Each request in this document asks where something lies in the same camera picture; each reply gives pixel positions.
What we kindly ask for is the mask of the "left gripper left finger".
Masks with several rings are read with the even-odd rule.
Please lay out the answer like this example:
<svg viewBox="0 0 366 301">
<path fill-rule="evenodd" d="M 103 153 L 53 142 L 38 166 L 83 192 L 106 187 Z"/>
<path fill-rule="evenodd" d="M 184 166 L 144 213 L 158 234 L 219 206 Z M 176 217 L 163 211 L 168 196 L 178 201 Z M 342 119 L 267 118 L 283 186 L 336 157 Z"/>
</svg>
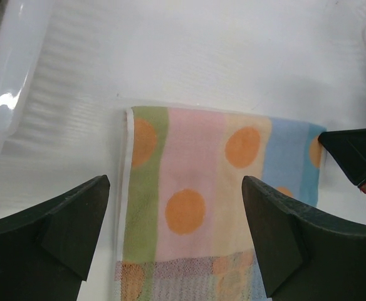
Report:
<svg viewBox="0 0 366 301">
<path fill-rule="evenodd" d="M 107 210 L 110 182 L 97 176 L 0 219 L 0 300 L 76 300 Z"/>
</svg>

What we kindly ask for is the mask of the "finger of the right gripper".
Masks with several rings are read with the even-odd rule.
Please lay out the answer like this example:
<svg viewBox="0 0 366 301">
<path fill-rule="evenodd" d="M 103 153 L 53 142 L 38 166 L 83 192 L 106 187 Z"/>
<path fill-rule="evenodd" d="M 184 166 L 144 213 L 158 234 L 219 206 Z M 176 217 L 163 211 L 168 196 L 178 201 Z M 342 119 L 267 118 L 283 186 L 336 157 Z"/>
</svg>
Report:
<svg viewBox="0 0 366 301">
<path fill-rule="evenodd" d="M 318 141 L 348 180 L 366 194 L 366 129 L 323 132 Z"/>
</svg>

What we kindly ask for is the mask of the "orange and blue spotted towel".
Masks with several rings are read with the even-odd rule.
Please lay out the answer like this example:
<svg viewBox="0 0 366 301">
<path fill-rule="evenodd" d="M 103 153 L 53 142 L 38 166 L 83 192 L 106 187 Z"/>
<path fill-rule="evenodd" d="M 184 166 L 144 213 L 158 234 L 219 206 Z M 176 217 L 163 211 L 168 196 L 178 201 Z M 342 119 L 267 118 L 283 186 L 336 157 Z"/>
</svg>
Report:
<svg viewBox="0 0 366 301">
<path fill-rule="evenodd" d="M 125 113 L 114 300 L 266 300 L 241 192 L 315 206 L 320 125 L 189 108 Z"/>
</svg>

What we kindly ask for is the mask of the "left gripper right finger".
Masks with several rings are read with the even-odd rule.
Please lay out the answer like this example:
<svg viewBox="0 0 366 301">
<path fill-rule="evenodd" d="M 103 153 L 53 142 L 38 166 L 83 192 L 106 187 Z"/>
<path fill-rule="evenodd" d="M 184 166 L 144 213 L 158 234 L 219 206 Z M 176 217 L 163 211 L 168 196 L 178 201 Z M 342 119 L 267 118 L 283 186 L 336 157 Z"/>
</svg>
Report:
<svg viewBox="0 0 366 301">
<path fill-rule="evenodd" d="M 366 300 L 366 225 L 246 176 L 243 203 L 266 296 Z"/>
</svg>

